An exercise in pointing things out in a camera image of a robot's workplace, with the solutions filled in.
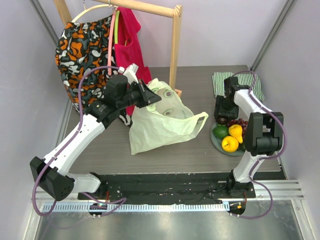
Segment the red grape bunch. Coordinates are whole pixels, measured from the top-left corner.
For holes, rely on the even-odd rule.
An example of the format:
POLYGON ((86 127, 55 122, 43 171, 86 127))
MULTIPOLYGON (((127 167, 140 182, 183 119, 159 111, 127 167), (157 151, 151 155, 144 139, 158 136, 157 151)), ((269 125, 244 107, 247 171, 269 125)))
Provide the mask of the red grape bunch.
POLYGON ((232 119, 227 123, 228 128, 230 128, 233 125, 239 125, 242 127, 243 130, 246 130, 248 126, 248 121, 245 121, 242 118, 239 118, 239 119, 232 119))

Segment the yellow pear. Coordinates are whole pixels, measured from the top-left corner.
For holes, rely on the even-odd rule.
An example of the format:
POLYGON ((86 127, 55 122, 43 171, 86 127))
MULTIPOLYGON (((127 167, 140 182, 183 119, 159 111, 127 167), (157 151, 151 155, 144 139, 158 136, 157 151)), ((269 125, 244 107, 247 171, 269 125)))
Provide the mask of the yellow pear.
POLYGON ((234 137, 240 144, 243 143, 243 128, 239 124, 234 124, 228 128, 228 133, 234 137))

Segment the dark purple passion fruit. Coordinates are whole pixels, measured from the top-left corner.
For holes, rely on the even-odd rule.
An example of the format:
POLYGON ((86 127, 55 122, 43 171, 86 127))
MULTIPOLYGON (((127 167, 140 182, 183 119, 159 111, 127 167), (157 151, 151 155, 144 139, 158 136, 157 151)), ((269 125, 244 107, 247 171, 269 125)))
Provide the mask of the dark purple passion fruit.
POLYGON ((218 125, 226 125, 229 122, 228 118, 225 117, 217 117, 215 121, 218 125))

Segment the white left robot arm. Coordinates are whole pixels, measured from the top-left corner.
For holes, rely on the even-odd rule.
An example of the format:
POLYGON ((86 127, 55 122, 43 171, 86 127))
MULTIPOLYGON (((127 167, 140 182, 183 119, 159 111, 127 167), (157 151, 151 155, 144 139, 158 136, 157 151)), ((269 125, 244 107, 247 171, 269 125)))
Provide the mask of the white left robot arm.
POLYGON ((161 101, 142 80, 128 82, 124 75, 114 75, 107 82, 104 98, 95 100, 84 111, 79 124, 44 158, 30 161, 32 176, 56 201, 73 193, 89 193, 100 200, 107 192, 95 173, 73 174, 70 168, 78 156, 98 135, 116 120, 122 110, 130 106, 143 108, 161 101))

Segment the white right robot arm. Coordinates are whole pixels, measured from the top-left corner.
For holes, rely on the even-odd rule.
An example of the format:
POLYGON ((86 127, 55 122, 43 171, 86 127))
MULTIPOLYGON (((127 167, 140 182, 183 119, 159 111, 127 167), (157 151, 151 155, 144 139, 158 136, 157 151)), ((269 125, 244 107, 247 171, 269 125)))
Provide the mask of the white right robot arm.
POLYGON ((216 97, 214 119, 218 124, 236 120, 239 109, 248 117, 248 125, 244 135, 245 152, 226 181, 226 193, 233 198, 249 191, 263 161, 274 158, 274 153, 286 146, 283 114, 267 108, 248 85, 241 85, 236 76, 230 76, 224 80, 223 96, 216 97))

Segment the green avocado print plastic bag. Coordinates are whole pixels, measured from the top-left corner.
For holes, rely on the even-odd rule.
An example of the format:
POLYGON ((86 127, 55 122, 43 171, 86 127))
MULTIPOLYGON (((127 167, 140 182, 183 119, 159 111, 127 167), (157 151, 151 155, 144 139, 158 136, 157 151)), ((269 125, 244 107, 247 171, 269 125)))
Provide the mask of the green avocado print plastic bag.
POLYGON ((131 154, 194 139, 209 115, 206 112, 194 114, 164 81, 155 78, 147 86, 161 100, 143 108, 134 108, 129 130, 131 154))

